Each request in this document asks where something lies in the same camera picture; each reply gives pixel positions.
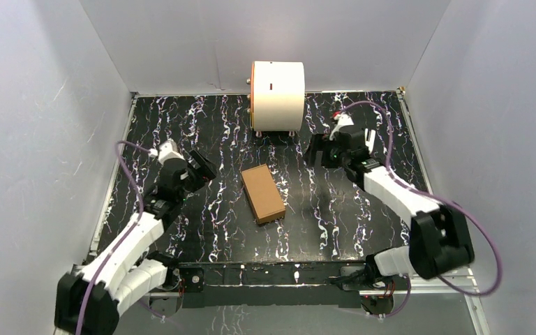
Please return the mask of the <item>brown cardboard box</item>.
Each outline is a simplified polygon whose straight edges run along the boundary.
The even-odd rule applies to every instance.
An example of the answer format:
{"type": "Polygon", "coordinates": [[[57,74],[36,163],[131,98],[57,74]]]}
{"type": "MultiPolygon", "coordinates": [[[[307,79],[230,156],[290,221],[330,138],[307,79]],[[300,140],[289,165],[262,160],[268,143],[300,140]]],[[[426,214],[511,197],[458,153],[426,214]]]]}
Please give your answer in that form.
{"type": "Polygon", "coordinates": [[[285,217],[285,205],[267,165],[241,172],[244,190],[258,225],[285,217]]]}

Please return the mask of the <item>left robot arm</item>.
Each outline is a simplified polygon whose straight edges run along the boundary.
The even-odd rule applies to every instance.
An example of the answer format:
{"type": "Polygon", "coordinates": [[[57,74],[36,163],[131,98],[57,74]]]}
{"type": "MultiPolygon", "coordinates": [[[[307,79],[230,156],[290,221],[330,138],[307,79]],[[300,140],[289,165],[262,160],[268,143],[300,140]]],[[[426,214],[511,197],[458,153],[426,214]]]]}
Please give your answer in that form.
{"type": "Polygon", "coordinates": [[[71,334],[113,334],[120,317],[151,290],[175,289],[177,259],[143,253],[178,219],[188,195],[216,178],[216,166],[197,150],[185,159],[168,141],[156,152],[159,178],[140,198],[122,232],[93,261],[57,284],[54,326],[71,334]]]}

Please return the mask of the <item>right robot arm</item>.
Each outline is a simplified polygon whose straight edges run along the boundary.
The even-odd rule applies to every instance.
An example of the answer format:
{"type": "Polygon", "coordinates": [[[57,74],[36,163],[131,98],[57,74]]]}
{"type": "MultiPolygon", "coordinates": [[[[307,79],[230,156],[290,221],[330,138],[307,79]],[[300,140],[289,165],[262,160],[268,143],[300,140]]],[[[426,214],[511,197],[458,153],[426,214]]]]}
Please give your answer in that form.
{"type": "Polygon", "coordinates": [[[352,183],[379,199],[408,226],[408,244],[367,255],[362,270],[342,275],[333,284],[342,287],[359,280],[382,289],[395,275],[431,279],[472,263],[475,252],[465,216],[400,186],[382,162],[370,155],[364,135],[358,126],[343,126],[332,135],[314,134],[304,161],[309,166],[343,169],[352,183]]]}

